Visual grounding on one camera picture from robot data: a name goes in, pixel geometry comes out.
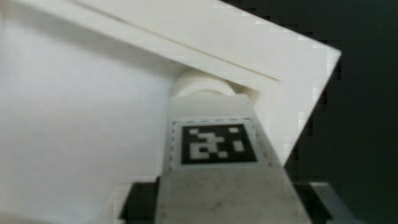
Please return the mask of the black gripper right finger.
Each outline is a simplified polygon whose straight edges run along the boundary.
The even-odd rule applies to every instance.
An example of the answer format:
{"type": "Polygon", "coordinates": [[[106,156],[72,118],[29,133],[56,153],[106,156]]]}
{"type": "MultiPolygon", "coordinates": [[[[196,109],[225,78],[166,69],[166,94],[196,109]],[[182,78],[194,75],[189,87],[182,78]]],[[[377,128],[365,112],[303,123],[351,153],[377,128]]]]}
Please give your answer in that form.
{"type": "Polygon", "coordinates": [[[313,224],[356,224],[356,217],[328,182],[296,182],[313,224]]]}

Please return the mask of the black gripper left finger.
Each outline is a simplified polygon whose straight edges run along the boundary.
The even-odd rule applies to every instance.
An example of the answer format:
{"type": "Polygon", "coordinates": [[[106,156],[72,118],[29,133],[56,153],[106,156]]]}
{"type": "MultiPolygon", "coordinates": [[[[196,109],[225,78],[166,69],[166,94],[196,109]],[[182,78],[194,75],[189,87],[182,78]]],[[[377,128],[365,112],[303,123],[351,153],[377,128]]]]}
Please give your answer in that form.
{"type": "Polygon", "coordinates": [[[138,177],[113,192],[107,224],[155,224],[161,177],[138,177]]]}

